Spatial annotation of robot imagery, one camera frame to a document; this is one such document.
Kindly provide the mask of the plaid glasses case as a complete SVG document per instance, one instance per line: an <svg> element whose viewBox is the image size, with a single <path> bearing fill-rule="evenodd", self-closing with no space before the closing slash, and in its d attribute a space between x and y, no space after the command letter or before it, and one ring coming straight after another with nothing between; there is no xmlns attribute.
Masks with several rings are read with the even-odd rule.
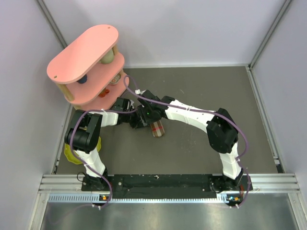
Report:
<svg viewBox="0 0 307 230"><path fill-rule="evenodd" d="M163 124L160 120L151 123L150 127L151 127L151 130L152 130L152 134L155 138L160 138L165 134Z"/></svg>

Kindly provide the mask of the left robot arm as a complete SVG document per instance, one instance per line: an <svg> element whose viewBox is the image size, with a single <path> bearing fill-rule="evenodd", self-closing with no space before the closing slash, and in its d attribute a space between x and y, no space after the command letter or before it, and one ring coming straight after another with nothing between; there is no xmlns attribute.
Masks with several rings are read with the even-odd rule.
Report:
<svg viewBox="0 0 307 230"><path fill-rule="evenodd" d="M107 169L97 149L100 129L122 123L128 123L132 128L144 127L133 102L125 98L117 98L109 112L97 110L86 113L84 110L77 110L74 113L64 142L70 145L72 155L80 160L86 169L82 190L102 191L108 188Z"/></svg>

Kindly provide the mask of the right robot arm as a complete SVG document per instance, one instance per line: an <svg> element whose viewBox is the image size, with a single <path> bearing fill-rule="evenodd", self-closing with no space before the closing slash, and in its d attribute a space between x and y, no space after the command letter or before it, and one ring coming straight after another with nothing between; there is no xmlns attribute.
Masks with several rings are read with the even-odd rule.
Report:
<svg viewBox="0 0 307 230"><path fill-rule="evenodd" d="M163 117L202 130L207 134L211 148L220 155L225 186L234 190L241 185L243 171L236 159L238 131L228 122L232 121L232 118L225 109L220 108L210 113L198 112L198 108L183 104L172 97L159 99L149 90L137 91L137 94L142 97L138 99L142 104L138 111L143 122L150 123Z"/></svg>

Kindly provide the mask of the orange object on shelf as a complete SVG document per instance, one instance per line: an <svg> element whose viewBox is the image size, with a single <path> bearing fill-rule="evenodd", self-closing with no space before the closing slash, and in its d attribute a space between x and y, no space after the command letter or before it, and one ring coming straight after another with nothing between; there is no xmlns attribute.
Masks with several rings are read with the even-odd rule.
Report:
<svg viewBox="0 0 307 230"><path fill-rule="evenodd" d="M103 98L105 97L108 93L110 93L109 89L103 89L100 93L99 93L99 97Z"/></svg>

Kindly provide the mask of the small bowl on shelf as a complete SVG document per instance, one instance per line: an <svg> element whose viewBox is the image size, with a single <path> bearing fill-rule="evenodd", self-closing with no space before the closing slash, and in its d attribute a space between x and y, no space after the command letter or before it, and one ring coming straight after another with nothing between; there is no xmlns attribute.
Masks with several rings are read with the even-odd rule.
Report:
<svg viewBox="0 0 307 230"><path fill-rule="evenodd" d="M118 84L119 80L121 79L121 75L117 74L111 81L110 81L110 85L116 85Z"/></svg>

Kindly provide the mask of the dark blue object on shelf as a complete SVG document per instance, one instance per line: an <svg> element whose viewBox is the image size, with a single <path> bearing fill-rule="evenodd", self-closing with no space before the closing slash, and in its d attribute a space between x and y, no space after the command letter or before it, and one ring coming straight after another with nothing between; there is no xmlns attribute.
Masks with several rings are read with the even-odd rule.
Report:
<svg viewBox="0 0 307 230"><path fill-rule="evenodd" d="M77 80L77 82L79 84L84 84L87 82L87 75L85 74L82 78L80 78L79 80Z"/></svg>

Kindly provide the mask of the beige ball on shelf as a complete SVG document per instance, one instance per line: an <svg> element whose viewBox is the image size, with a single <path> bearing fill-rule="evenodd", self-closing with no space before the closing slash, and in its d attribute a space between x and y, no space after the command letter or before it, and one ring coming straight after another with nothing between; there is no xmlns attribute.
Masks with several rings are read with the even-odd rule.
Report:
<svg viewBox="0 0 307 230"><path fill-rule="evenodd" d="M110 49L100 60L101 64L109 64L114 60L114 52L113 49Z"/></svg>

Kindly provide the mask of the pink tiered wooden shelf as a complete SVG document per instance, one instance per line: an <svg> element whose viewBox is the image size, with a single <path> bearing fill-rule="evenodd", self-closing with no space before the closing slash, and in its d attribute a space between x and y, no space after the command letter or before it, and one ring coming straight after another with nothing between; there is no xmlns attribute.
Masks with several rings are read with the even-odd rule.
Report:
<svg viewBox="0 0 307 230"><path fill-rule="evenodd" d="M66 100L75 109L109 109L129 84L125 79L124 56L119 52L118 30L107 24L90 27L55 56L47 66L48 77L59 87ZM99 60L113 49L114 60L101 64ZM77 80L87 75L87 82ZM121 75L118 84L110 81ZM105 97L99 97L103 89L109 89Z"/></svg>

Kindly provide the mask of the yellow-green dotted plate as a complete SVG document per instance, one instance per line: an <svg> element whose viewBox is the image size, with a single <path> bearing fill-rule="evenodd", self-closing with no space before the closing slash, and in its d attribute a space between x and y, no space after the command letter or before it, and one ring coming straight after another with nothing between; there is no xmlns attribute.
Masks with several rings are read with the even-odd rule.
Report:
<svg viewBox="0 0 307 230"><path fill-rule="evenodd" d="M101 149L101 137L99 137L98 139L98 144L96 146L96 149L97 151L100 151ZM66 156L69 162L76 164L76 165L82 164L82 162L72 154L69 144L66 144L66 143L64 144L64 155Z"/></svg>

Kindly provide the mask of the aluminium frame rail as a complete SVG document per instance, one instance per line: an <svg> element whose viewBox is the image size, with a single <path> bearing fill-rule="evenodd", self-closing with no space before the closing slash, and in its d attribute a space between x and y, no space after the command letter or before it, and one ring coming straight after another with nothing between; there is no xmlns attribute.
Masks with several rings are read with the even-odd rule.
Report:
<svg viewBox="0 0 307 230"><path fill-rule="evenodd" d="M252 174L233 187L209 174L44 175L32 230L304 230L295 175Z"/></svg>

